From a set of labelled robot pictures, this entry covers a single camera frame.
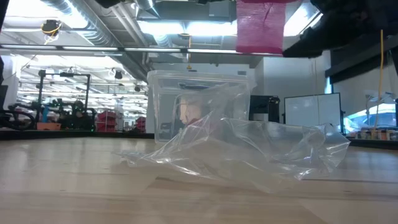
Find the orange object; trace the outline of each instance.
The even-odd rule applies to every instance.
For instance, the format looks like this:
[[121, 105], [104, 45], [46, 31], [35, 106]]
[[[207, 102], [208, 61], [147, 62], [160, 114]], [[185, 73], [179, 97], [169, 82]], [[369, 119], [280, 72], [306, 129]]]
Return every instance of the orange object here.
[[49, 130], [49, 131], [59, 131], [61, 130], [60, 123], [37, 123], [37, 130]]

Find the ceiling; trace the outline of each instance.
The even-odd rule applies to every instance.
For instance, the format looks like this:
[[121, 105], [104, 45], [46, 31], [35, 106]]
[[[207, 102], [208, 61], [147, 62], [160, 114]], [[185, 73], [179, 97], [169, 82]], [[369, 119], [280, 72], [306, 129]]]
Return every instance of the ceiling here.
[[[114, 9], [102, 8], [95, 0], [64, 0], [68, 6], [73, 6], [72, 16], [62, 9], [49, 7], [54, 0], [10, 0], [6, 19], [0, 35], [1, 44], [30, 45], [63, 45], [63, 46], [111, 46], [111, 47], [151, 47], [157, 45], [155, 36], [143, 33], [142, 24], [154, 22], [154, 17], [144, 11], [138, 11], [132, 1], [126, 1]], [[289, 3], [286, 9], [286, 21], [298, 10], [308, 4], [308, 0]], [[156, 8], [163, 18], [161, 22], [179, 23], [185, 29], [194, 22], [212, 21], [226, 26], [233, 25], [236, 20], [235, 2], [214, 2], [206, 6], [197, 5], [191, 1], [157, 1]], [[40, 26], [47, 19], [62, 21], [60, 33], [53, 42], [44, 35]], [[91, 39], [87, 34], [99, 34], [101, 43]], [[177, 34], [168, 34], [167, 38], [173, 47], [188, 47], [189, 40], [181, 39]], [[284, 46], [289, 46], [297, 40], [296, 37], [285, 37]], [[196, 49], [234, 50], [236, 35], [194, 35], [191, 47]], [[0, 51], [0, 54], [13, 55], [14, 61], [22, 68], [19, 100], [31, 101], [37, 97], [36, 83], [39, 81], [40, 69], [57, 72], [89, 73], [92, 77], [89, 107], [115, 108], [122, 105], [129, 116], [134, 113], [145, 113], [147, 108], [146, 73], [152, 70], [151, 62], [184, 63], [184, 54], [142, 54], [142, 53], [98, 53], [98, 52], [34, 52], [31, 50]], [[192, 54], [192, 63], [238, 63], [255, 67], [261, 57], [243, 55], [207, 55]], [[116, 80], [114, 73], [121, 71], [123, 78]], [[74, 101], [82, 98], [80, 88], [86, 80], [73, 77], [69, 81], [57, 77], [45, 78], [44, 96], [51, 98], [65, 97]]]

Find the wooden table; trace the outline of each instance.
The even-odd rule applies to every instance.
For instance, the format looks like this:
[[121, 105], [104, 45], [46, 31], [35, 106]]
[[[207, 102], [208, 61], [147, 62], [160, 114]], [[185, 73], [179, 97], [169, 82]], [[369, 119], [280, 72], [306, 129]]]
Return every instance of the wooden table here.
[[165, 178], [112, 154], [153, 140], [0, 142], [0, 223], [398, 223], [398, 152], [351, 147], [327, 179], [277, 194]]

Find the plastic bag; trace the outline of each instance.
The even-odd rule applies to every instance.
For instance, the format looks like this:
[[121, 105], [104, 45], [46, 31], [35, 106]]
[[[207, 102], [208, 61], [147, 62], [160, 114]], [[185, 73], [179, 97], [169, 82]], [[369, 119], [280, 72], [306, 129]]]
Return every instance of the plastic bag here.
[[265, 192], [290, 187], [304, 177], [328, 175], [343, 160], [349, 141], [331, 126], [306, 128], [228, 118], [231, 102], [244, 111], [246, 105], [237, 99], [245, 102], [248, 97], [247, 85], [222, 85], [187, 95], [187, 106], [205, 104], [208, 114], [190, 121], [159, 150], [121, 155], [130, 166], [168, 166], [207, 179], [250, 183]]

